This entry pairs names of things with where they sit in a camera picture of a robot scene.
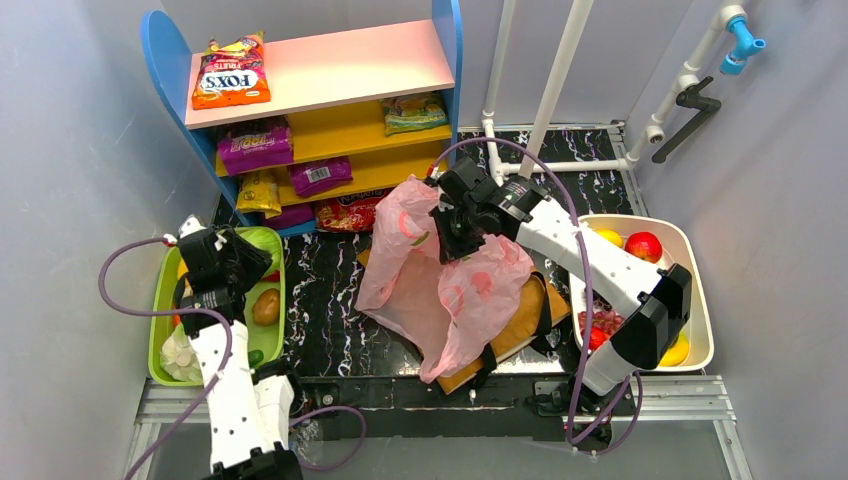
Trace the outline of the pink plastic grocery bag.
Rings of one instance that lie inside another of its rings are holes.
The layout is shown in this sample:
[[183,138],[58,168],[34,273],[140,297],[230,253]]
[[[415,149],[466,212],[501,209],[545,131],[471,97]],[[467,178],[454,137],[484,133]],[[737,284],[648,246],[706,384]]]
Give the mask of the pink plastic grocery bag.
[[485,235],[478,251],[440,262],[431,211],[436,189],[410,176],[376,206],[357,311],[411,342],[421,381],[457,373],[477,359],[514,316],[534,269],[525,250]]

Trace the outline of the brown Trader Joe's tote bag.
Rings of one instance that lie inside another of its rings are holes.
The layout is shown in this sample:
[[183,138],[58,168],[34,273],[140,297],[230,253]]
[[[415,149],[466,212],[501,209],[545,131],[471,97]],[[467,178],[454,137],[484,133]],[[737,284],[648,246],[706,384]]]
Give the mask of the brown Trader Joe's tote bag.
[[450,395],[479,387],[499,363],[563,325],[571,308],[526,254],[477,253],[468,266],[421,252],[387,264],[359,257],[365,276],[356,309],[412,343],[418,376]]

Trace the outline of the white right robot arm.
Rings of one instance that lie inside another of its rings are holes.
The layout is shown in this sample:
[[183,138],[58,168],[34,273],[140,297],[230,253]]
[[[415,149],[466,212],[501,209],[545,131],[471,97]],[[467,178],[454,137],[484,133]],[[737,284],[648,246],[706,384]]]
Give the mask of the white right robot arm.
[[636,370],[655,369],[690,318],[693,279],[677,263],[667,268],[614,246],[575,223],[547,190],[524,177],[503,184],[469,159],[430,180],[439,200],[431,215],[442,262],[467,256],[486,234],[502,236],[554,261],[606,300],[623,324],[592,349],[582,391],[604,396]]

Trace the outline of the yellow lemon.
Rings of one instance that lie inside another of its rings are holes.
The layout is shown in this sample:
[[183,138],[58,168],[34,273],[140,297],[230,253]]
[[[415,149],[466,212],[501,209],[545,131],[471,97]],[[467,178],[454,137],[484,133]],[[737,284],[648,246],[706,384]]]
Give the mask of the yellow lemon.
[[624,248],[625,240],[618,232],[610,229],[596,229],[595,232],[617,248]]

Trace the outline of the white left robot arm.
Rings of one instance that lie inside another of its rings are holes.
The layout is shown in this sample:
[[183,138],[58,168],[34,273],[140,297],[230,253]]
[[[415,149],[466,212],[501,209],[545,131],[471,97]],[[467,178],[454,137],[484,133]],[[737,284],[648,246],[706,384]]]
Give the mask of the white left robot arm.
[[247,294],[271,272],[271,252],[194,216],[179,227],[177,247],[188,283],[179,315],[206,394],[211,478],[302,478],[288,444],[289,377],[278,361],[253,369],[248,358]]

